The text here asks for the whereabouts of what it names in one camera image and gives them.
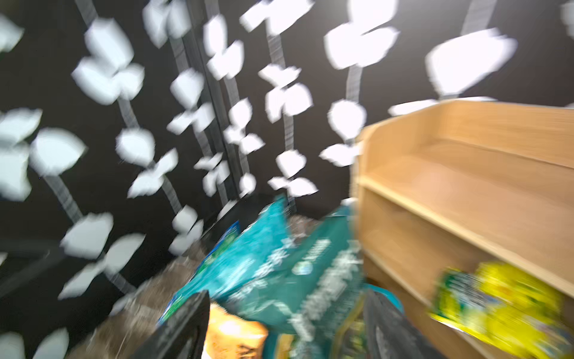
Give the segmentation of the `teal and orange fertilizer bag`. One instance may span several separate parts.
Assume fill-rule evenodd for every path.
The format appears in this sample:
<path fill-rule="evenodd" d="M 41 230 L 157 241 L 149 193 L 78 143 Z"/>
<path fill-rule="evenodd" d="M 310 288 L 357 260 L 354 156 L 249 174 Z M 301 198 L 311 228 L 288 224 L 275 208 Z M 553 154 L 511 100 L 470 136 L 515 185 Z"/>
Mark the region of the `teal and orange fertilizer bag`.
<path fill-rule="evenodd" d="M 165 323 L 191 296 L 203 291 L 219 303 L 243 299 L 251 291 L 251 281 L 279 269 L 295 247 L 287 204 L 285 196 L 276 197 L 224 251 L 206 257 L 211 263 L 203 263 L 203 268 L 176 292 L 158 322 Z"/>

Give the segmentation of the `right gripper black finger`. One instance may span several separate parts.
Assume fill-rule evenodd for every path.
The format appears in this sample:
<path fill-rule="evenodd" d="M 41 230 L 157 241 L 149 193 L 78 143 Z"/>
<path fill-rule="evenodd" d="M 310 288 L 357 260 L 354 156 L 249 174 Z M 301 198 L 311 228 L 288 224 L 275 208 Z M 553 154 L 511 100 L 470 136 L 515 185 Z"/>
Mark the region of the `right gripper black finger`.
<path fill-rule="evenodd" d="M 209 326 L 210 297 L 196 293 L 152 333 L 130 359 L 201 359 Z"/>

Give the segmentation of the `bright green blue-topped bag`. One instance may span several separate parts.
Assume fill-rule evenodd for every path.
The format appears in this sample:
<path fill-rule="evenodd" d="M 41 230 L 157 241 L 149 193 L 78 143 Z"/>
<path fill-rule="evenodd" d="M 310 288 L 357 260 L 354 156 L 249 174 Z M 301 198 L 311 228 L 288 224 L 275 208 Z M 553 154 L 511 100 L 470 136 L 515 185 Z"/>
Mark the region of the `bright green blue-topped bag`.
<path fill-rule="evenodd" d="M 212 263 L 232 245 L 241 234 L 239 221 L 233 223 L 218 240 L 214 248 L 207 254 L 194 272 L 194 277 L 206 271 Z"/>

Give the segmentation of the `yellow green small packet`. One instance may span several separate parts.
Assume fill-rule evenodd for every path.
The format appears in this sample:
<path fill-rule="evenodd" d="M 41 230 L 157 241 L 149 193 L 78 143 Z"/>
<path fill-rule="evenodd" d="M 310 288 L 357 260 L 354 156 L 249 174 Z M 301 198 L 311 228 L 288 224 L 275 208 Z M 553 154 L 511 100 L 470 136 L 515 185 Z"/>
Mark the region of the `yellow green small packet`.
<path fill-rule="evenodd" d="M 572 358 L 573 328 L 563 321 L 565 297 L 502 262 L 476 272 L 443 272 L 429 315 L 519 358 Z"/>

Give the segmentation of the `orange white small packet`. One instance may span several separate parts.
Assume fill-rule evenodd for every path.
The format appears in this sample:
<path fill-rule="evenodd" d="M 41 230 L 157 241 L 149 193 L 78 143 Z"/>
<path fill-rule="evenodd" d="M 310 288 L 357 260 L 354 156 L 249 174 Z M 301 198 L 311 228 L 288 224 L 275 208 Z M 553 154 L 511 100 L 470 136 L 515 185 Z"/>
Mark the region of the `orange white small packet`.
<path fill-rule="evenodd" d="M 261 323 L 244 320 L 212 302 L 202 358 L 262 358 L 267 337 L 268 329 Z"/>

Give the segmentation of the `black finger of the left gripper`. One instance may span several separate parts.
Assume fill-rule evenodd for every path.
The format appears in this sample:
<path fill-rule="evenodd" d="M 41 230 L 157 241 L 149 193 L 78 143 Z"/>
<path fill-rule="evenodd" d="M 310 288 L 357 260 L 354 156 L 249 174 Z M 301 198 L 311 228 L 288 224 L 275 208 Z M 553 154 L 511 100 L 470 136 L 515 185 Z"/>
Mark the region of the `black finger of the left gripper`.
<path fill-rule="evenodd" d="M 377 359 L 439 359 L 438 351 L 383 295 L 366 291 L 363 305 L 369 355 Z"/>

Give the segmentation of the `dark green soil bag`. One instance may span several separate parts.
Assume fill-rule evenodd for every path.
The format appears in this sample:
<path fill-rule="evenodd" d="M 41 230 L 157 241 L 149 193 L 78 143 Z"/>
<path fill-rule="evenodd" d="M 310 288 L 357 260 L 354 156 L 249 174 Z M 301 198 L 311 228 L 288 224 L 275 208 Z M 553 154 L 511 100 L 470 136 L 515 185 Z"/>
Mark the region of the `dark green soil bag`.
<path fill-rule="evenodd" d="M 282 260 L 226 301 L 244 320 L 263 324 L 274 346 L 290 339 L 288 358 L 350 358 L 345 335 L 363 302 L 363 257 L 342 205 Z"/>

